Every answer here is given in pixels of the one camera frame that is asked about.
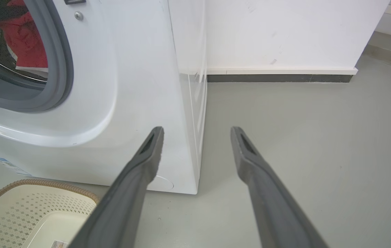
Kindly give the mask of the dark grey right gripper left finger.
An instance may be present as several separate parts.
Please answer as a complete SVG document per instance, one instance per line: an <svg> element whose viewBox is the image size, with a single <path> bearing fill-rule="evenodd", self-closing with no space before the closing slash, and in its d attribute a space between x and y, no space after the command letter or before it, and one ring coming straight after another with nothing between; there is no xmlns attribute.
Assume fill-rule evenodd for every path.
<svg viewBox="0 0 391 248"><path fill-rule="evenodd" d="M70 248L134 247L147 186L156 177L163 142L163 127L154 127L69 244Z"/></svg>

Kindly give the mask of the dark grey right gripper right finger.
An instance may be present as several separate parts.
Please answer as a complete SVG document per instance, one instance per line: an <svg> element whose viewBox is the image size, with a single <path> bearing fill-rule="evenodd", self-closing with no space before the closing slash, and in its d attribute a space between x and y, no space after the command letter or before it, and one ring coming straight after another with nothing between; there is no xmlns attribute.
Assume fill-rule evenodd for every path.
<svg viewBox="0 0 391 248"><path fill-rule="evenodd" d="M230 138L238 176L249 189L262 247L328 247L244 130L233 126Z"/></svg>

